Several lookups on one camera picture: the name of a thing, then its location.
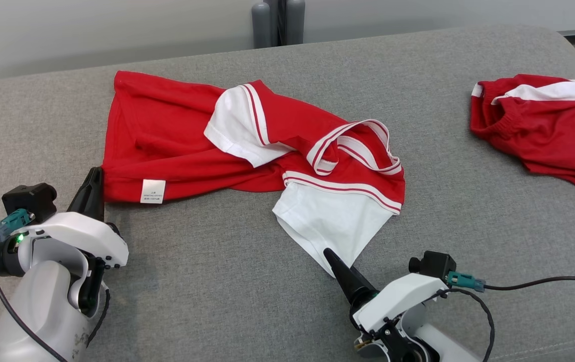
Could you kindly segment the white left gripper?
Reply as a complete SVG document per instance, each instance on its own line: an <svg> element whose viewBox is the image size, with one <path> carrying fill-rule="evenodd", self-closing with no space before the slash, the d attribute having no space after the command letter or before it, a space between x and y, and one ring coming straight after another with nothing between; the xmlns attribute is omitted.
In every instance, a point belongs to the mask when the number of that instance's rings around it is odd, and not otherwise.
<svg viewBox="0 0 575 362"><path fill-rule="evenodd" d="M102 168L92 167L67 212L13 231L1 225L0 277L23 277L43 261L55 261L76 277L89 277L95 263L108 268L126 266L127 244L104 223L103 185Z"/></svg>

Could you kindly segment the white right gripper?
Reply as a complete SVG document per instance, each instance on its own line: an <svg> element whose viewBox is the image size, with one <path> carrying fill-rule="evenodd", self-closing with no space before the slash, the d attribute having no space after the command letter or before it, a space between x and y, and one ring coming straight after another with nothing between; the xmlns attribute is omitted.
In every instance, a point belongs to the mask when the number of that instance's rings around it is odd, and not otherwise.
<svg viewBox="0 0 575 362"><path fill-rule="evenodd" d="M448 352L449 338L426 321L426 302L435 302L448 287L439 278L409 274L378 290L336 252L324 249L333 275L350 305L364 295L370 299L350 321L358 327L356 352Z"/></svg>

